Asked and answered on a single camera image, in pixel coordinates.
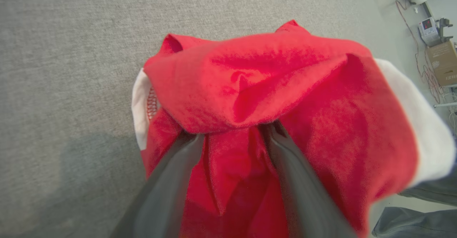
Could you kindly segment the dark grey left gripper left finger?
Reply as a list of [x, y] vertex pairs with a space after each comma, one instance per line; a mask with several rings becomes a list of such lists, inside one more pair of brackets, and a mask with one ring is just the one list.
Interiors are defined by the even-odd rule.
[[111, 234], [112, 238], [177, 238], [192, 169], [203, 134], [181, 133], [151, 173]]

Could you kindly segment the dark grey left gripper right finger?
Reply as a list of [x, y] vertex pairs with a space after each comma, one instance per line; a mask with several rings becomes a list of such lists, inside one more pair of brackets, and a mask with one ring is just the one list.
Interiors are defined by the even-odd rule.
[[281, 186], [289, 237], [356, 238], [356, 232], [280, 121], [264, 124], [262, 137]]

